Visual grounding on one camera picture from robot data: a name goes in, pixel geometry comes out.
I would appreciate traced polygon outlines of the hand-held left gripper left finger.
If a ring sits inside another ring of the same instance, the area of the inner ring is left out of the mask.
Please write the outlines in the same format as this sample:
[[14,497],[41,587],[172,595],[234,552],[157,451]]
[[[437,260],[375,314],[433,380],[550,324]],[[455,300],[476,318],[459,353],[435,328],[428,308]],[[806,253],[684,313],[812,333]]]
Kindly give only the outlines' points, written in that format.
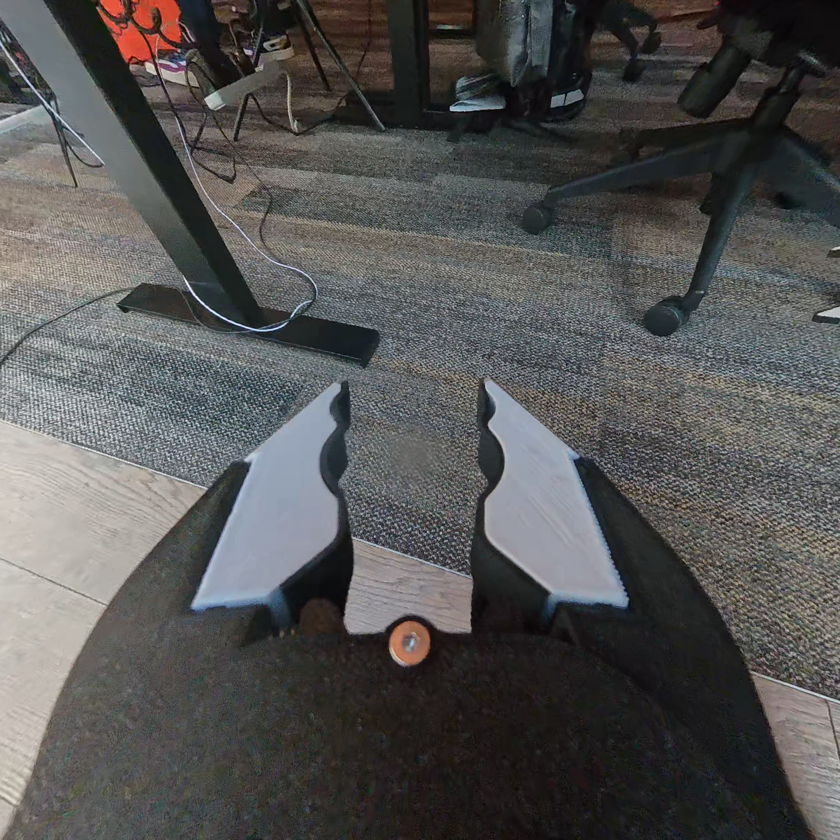
[[245,459],[245,478],[191,608],[264,606],[299,622],[323,599],[343,611],[354,570],[347,503],[350,388],[331,384]]

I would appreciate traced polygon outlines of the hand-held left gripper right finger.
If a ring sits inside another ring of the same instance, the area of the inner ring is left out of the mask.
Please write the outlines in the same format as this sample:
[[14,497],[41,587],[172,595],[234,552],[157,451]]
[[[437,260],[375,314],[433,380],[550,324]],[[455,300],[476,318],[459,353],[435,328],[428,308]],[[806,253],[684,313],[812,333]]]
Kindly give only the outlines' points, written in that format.
[[474,621],[488,606],[551,622],[562,606],[623,612],[627,589],[579,456],[498,383],[479,384],[479,495],[470,547]]

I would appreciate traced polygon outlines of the black mesh office chair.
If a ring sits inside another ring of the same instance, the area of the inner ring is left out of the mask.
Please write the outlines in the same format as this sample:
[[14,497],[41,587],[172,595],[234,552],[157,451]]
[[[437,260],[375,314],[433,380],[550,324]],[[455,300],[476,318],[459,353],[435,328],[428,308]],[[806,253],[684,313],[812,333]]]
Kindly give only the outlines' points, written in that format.
[[622,162],[606,171],[550,188],[529,206],[521,226],[545,230],[566,198],[617,191],[710,174],[700,210],[709,216],[703,245],[683,296],[667,297],[645,312],[644,326],[659,337],[682,328],[706,296],[742,204],[756,181],[793,206],[839,225],[838,176],[824,157],[786,125],[806,76],[823,77],[839,64],[839,5],[829,1],[717,2],[699,28],[717,27],[721,45],[679,96],[691,117],[711,116],[752,62],[782,70],[744,119],[679,125],[635,133]]

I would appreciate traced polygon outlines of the black bag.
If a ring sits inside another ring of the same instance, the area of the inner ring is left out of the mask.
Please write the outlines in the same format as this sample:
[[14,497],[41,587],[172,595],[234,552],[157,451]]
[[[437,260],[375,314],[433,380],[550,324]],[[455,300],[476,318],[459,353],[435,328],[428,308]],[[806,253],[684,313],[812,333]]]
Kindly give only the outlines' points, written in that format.
[[592,36],[596,13],[591,2],[553,2],[549,96],[545,123],[568,122],[583,111],[592,82]]

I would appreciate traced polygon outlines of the black metal desk leg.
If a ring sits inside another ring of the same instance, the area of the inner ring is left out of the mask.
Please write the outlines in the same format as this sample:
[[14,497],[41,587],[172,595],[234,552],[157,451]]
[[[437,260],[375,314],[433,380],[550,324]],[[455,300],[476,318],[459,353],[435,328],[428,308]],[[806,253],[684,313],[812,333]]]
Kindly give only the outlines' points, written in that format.
[[104,164],[183,278],[119,302],[366,366],[374,329],[262,308],[92,2],[2,2],[2,21],[57,95],[61,115]]
[[395,124],[433,130],[428,51],[428,1],[385,1],[392,57],[391,91]]

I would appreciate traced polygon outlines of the grey bag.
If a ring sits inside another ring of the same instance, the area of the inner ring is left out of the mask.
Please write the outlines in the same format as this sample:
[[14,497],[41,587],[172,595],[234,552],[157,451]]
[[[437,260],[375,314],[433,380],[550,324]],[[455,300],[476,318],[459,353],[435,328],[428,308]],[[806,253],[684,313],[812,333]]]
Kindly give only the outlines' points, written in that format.
[[511,87],[546,78],[552,32],[552,1],[476,2],[476,52]]

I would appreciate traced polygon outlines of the white paper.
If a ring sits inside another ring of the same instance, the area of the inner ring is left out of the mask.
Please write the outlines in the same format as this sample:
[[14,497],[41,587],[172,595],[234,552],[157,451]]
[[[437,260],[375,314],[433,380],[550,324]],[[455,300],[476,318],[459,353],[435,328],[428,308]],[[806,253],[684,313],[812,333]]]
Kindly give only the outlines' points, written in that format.
[[494,72],[460,77],[455,82],[454,101],[448,110],[454,113],[504,110],[508,100],[501,83],[502,79]]

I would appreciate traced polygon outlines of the grey power strip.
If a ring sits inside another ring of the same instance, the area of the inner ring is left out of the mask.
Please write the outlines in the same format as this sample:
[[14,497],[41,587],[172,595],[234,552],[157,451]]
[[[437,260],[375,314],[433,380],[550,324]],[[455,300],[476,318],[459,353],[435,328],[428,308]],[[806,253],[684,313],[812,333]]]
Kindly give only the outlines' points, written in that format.
[[208,93],[203,98],[203,104],[212,111],[237,106],[247,96],[278,84],[285,71],[286,68],[282,63],[269,61],[265,65],[258,66],[254,73]]

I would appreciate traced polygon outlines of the black tripod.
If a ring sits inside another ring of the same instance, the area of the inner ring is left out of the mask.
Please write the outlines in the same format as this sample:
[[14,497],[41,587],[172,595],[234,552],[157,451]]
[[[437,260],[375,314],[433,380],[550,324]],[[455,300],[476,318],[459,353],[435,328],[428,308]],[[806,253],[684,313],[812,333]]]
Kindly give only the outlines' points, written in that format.
[[[346,66],[343,58],[341,57],[340,53],[336,48],[333,47],[332,43],[329,41],[329,38],[326,36],[325,32],[322,29],[322,26],[318,20],[316,13],[309,1],[294,1],[292,2],[292,8],[295,9],[295,13],[297,15],[297,20],[299,24],[299,28],[301,32],[310,37],[312,33],[319,38],[323,47],[327,50],[329,57],[331,58],[333,64],[339,69],[339,72],[344,77],[344,79],[348,82],[349,85],[349,92],[353,93],[355,98],[358,102],[362,105],[363,109],[367,112],[369,117],[371,118],[374,127],[376,127],[380,132],[384,133],[387,131],[387,128],[381,118],[377,115],[373,106],[369,99],[366,97],[364,92],[362,91],[358,81],[356,80],[353,73],[350,69]],[[288,125],[283,123],[274,123],[268,119],[268,117],[263,113],[261,110],[261,106],[258,105],[257,97],[255,93],[248,93],[245,95],[244,99],[241,101],[240,105],[238,106],[236,118],[234,121],[234,132],[233,132],[233,139],[232,143],[236,143],[239,139],[239,135],[241,134],[242,126],[245,121],[245,115],[248,110],[249,102],[253,102],[257,107],[257,111],[261,115],[264,123],[267,123],[272,128],[279,128],[282,131],[286,131],[288,133],[292,133],[296,136],[300,136],[302,134],[309,133],[314,129],[320,127],[321,125],[328,123],[335,118],[338,117],[338,111],[341,107],[341,103],[347,98],[347,96],[343,96],[342,99],[339,100],[339,103],[333,108],[329,114],[319,122],[314,123],[313,125],[304,126],[302,123],[299,122],[297,118],[293,116],[291,112],[291,79],[287,76],[287,121]]]

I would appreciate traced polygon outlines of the orange safety vest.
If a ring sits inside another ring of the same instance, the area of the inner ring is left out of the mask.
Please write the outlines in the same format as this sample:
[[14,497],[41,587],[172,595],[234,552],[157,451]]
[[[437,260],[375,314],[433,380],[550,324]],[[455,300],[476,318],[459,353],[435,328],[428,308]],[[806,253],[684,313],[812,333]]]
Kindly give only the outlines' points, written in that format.
[[182,50],[181,10],[176,1],[96,1],[125,63],[142,65]]

